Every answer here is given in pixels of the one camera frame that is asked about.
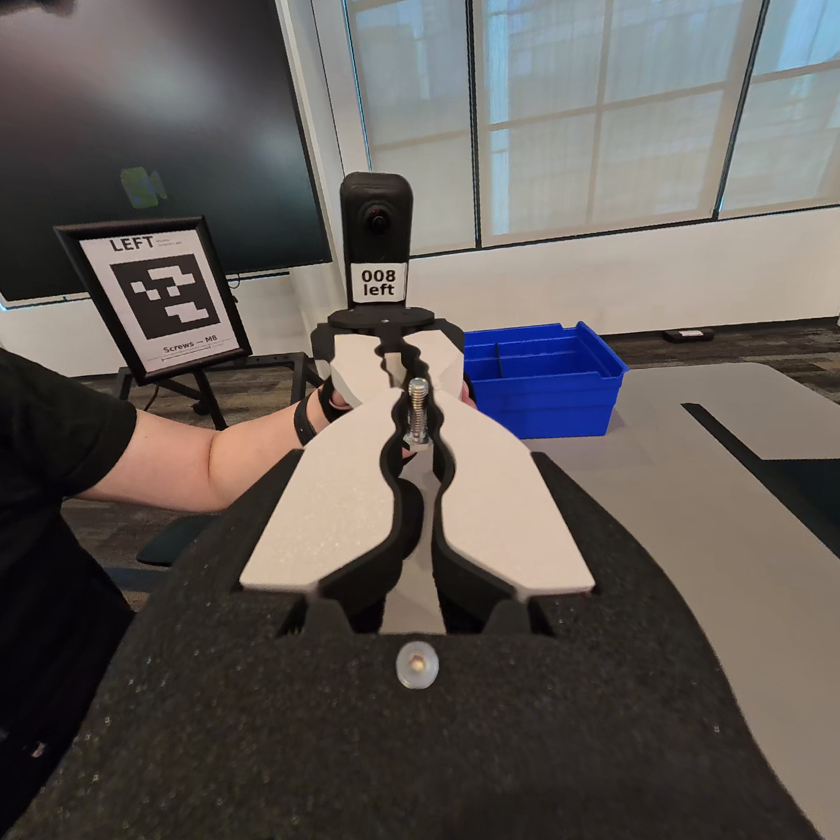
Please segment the blue plastic bin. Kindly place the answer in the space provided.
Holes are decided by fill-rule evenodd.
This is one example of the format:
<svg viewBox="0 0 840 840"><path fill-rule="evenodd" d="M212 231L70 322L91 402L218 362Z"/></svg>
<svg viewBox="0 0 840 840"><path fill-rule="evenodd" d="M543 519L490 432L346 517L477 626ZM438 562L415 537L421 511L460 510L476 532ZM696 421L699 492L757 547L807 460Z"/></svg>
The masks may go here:
<svg viewBox="0 0 840 840"><path fill-rule="evenodd" d="M519 439L604 436L629 371L583 322L466 332L464 356L479 410Z"/></svg>

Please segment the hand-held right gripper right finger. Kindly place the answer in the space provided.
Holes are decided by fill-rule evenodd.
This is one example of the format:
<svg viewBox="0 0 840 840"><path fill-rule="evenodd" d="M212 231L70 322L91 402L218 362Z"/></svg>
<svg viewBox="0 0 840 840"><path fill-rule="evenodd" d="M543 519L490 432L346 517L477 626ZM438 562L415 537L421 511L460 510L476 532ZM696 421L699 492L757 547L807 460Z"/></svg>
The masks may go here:
<svg viewBox="0 0 840 840"><path fill-rule="evenodd" d="M447 635L480 634L499 605L526 633L540 599L592 595L593 573L557 499L560 471L497 421L437 389L431 557Z"/></svg>

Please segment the framed marker sign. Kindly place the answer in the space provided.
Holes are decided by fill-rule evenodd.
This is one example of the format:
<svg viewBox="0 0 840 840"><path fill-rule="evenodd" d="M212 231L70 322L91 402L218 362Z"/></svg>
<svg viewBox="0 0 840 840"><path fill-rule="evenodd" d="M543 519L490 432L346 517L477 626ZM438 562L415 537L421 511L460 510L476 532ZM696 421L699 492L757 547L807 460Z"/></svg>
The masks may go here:
<svg viewBox="0 0 840 840"><path fill-rule="evenodd" d="M251 355L204 216L54 231L138 384Z"/></svg>

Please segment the person's left hand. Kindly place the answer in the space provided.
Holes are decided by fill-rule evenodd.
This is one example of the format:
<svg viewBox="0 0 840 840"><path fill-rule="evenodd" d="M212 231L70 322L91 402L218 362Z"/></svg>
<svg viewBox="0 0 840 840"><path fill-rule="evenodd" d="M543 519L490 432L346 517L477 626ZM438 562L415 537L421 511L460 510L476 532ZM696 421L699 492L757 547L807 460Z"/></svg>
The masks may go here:
<svg viewBox="0 0 840 840"><path fill-rule="evenodd" d="M352 405L336 390L333 381L325 381L297 404L293 422L300 446L305 447L352 409Z"/></svg>

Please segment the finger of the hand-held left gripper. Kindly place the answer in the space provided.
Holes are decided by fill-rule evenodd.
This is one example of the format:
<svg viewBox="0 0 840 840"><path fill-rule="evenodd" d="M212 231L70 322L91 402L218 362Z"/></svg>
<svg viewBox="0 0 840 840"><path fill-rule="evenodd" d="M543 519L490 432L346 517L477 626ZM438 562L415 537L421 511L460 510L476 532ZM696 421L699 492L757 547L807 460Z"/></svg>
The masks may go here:
<svg viewBox="0 0 840 840"><path fill-rule="evenodd" d="M419 362L426 365L425 378L435 393L461 396L464 381L464 354L441 329L411 333L404 341L419 350Z"/></svg>
<svg viewBox="0 0 840 840"><path fill-rule="evenodd" d="M394 377L401 366L388 368L388 361L379 351L382 339L374 335L337 334L333 339L334 354L330 361L332 384L351 407L373 401L392 388L402 388Z"/></svg>

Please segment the silver hex bolt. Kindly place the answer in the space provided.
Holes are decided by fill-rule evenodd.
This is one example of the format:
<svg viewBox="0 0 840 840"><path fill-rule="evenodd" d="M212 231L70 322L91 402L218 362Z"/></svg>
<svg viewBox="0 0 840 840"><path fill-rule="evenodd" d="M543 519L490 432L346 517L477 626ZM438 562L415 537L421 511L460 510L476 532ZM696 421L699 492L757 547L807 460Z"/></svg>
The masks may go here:
<svg viewBox="0 0 840 840"><path fill-rule="evenodd" d="M395 429L400 438L402 459L408 461L427 451L432 445L428 404L431 385L423 376L412 376L405 385L406 405L396 418Z"/></svg>

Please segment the window with white blinds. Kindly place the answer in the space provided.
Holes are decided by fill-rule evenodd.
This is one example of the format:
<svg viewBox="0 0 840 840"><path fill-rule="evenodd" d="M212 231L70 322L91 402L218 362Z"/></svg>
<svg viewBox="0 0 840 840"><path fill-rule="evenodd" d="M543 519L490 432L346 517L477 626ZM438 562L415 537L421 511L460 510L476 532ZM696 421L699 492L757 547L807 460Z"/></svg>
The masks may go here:
<svg viewBox="0 0 840 840"><path fill-rule="evenodd" d="M834 1L344 2L436 254L838 204Z"/></svg>

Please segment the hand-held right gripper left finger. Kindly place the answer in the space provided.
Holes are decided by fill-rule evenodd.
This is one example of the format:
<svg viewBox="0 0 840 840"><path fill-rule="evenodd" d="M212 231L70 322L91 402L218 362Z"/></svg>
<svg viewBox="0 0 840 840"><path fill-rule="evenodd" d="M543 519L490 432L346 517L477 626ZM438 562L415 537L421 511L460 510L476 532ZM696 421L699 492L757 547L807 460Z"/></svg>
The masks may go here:
<svg viewBox="0 0 840 840"><path fill-rule="evenodd" d="M239 583L340 604L358 633L383 625L386 597L421 537L422 492L402 478L406 394L349 411L306 444Z"/></svg>

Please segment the large black screen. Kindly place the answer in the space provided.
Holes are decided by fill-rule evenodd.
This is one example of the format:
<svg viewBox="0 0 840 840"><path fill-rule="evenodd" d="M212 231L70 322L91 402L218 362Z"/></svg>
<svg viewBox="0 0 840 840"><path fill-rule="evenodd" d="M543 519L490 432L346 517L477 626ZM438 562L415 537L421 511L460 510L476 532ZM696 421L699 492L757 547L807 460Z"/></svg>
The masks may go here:
<svg viewBox="0 0 840 840"><path fill-rule="evenodd" d="M2 2L2 305L84 292L54 227L204 216L227 276L330 261L275 2Z"/></svg>

